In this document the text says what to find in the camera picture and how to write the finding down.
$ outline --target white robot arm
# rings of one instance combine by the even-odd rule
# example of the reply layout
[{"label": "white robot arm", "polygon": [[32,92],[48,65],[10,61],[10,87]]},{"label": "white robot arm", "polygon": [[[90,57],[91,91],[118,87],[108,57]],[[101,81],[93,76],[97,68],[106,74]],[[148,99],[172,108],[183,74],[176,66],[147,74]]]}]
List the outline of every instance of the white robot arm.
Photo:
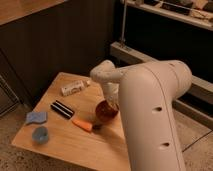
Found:
[{"label": "white robot arm", "polygon": [[172,100],[191,85],[187,65],[174,60],[115,68],[104,61],[90,76],[108,102],[118,100],[131,169],[184,171]]}]

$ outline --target wooden table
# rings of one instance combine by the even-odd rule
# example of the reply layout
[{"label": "wooden table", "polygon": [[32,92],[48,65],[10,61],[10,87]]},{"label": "wooden table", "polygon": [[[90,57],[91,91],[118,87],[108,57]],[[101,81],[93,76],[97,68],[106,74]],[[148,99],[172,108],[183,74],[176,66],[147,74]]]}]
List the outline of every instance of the wooden table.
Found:
[{"label": "wooden table", "polygon": [[91,82],[85,90],[67,97],[60,93],[61,86],[74,80],[88,79],[59,73],[34,109],[48,112],[48,121],[42,125],[48,128],[50,140],[43,145],[34,143],[32,132],[40,125],[23,125],[12,145],[95,170],[130,170],[120,115],[101,130],[88,133],[50,108],[52,102],[59,100],[74,109],[74,117],[94,120],[96,105],[103,100],[99,84]]}]

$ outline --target carrot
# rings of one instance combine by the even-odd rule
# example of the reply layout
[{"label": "carrot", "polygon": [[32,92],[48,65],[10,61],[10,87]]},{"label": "carrot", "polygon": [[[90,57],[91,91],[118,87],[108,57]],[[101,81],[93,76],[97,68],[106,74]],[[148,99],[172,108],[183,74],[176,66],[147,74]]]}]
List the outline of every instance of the carrot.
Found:
[{"label": "carrot", "polygon": [[75,117],[72,119],[72,123],[74,123],[75,125],[84,129],[87,132],[92,132],[92,124],[90,122]]}]

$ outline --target cabinet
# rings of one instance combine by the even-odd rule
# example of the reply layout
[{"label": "cabinet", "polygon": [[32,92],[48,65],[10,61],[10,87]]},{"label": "cabinet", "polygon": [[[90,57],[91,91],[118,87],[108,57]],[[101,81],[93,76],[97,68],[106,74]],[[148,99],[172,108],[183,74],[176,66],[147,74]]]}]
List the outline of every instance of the cabinet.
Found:
[{"label": "cabinet", "polygon": [[13,69],[6,79],[17,79],[12,87],[21,85],[34,105],[58,72],[88,75],[109,54],[115,2],[67,1],[0,26],[0,48]]}]

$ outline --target floor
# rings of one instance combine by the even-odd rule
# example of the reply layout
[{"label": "floor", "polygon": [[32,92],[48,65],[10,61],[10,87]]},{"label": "floor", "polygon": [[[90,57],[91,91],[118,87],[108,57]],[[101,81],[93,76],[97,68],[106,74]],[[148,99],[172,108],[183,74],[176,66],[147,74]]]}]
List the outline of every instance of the floor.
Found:
[{"label": "floor", "polygon": [[[1,171],[86,171],[88,169],[11,146],[30,109],[24,105],[0,118]],[[212,130],[174,111],[187,171],[213,171]]]}]

